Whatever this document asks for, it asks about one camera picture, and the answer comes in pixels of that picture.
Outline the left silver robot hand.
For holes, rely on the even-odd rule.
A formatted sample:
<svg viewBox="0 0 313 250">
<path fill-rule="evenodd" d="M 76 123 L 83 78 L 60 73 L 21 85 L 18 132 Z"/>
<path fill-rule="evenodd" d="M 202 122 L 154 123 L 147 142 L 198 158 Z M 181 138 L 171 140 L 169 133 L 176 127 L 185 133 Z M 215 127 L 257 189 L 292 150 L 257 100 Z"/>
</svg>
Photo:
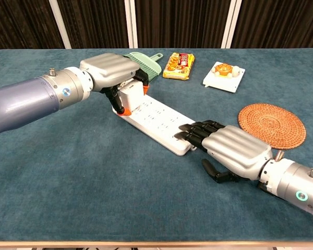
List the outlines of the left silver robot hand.
<svg viewBox="0 0 313 250">
<path fill-rule="evenodd" d="M 122 106 L 118 95 L 118 86 L 131 78 L 142 82 L 144 92 L 149 88 L 149 77 L 140 65 L 130 58 L 105 53 L 84 59 L 80 62 L 81 70 L 89 73 L 93 81 L 93 91 L 104 93 L 120 116 L 130 116 L 131 111 Z"/>
</svg>

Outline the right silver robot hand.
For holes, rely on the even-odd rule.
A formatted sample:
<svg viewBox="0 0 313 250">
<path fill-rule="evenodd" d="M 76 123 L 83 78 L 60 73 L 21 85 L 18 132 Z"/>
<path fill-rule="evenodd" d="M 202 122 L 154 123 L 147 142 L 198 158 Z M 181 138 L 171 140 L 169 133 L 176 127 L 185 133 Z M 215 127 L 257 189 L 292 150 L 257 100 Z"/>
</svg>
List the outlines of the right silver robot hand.
<svg viewBox="0 0 313 250">
<path fill-rule="evenodd" d="M 228 169 L 219 172 L 207 159 L 202 160 L 205 171 L 217 183 L 241 178 L 258 180 L 265 164 L 273 158 L 269 144 L 232 125 L 206 120 L 180 125 L 179 129 L 175 138 L 202 149 Z"/>
</svg>

